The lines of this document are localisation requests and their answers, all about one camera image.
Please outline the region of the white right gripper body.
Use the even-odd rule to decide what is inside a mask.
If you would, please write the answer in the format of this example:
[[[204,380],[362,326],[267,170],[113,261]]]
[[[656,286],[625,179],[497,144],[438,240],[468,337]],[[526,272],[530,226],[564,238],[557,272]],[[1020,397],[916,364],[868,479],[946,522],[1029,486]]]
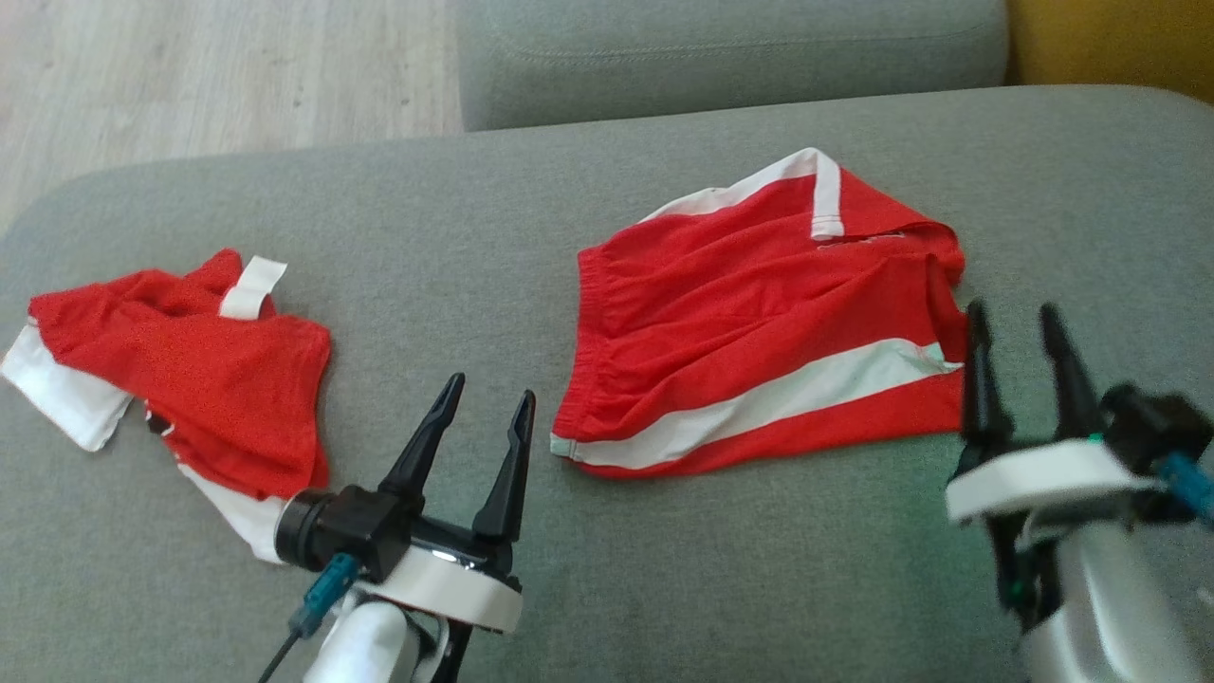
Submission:
[[[985,524],[1002,607],[1038,608],[1036,527],[1121,516],[1134,494],[1161,489],[1153,477],[1129,471],[1102,438],[1063,438],[995,455],[954,476],[946,486],[946,511],[954,525]]]

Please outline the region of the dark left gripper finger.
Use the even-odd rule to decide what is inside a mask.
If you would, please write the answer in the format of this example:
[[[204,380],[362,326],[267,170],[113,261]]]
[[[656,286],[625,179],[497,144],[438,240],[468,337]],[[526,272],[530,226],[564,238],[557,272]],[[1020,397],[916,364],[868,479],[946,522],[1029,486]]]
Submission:
[[[399,500],[412,516],[419,516],[424,510],[424,488],[444,432],[458,411],[465,383],[467,376],[464,372],[450,375],[395,465],[378,484],[378,493],[390,494]]]
[[[473,535],[486,542],[520,541],[535,419],[535,394],[524,389],[507,427],[507,453],[486,503],[473,516]]]

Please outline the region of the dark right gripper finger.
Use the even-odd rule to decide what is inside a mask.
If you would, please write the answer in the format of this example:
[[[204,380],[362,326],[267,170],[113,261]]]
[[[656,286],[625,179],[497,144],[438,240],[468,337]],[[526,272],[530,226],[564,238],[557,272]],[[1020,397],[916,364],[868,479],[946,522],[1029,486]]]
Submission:
[[[1010,440],[1014,423],[1002,405],[1002,395],[989,358],[992,338],[985,303],[968,303],[966,385],[964,385],[961,437],[968,446],[989,450]]]
[[[1100,402],[1087,368],[1072,345],[1067,328],[1054,304],[1039,309],[1040,337],[1051,364],[1057,397],[1057,429],[1055,440],[1088,438],[1106,429]]]

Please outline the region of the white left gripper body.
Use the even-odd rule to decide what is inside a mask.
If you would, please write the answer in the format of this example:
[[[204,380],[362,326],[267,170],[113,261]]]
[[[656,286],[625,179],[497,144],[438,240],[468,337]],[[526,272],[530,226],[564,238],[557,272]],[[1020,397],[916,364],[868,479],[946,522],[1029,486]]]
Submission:
[[[412,547],[388,577],[359,581],[356,590],[433,617],[514,633],[524,597],[512,569],[514,543],[424,516],[413,524]]]

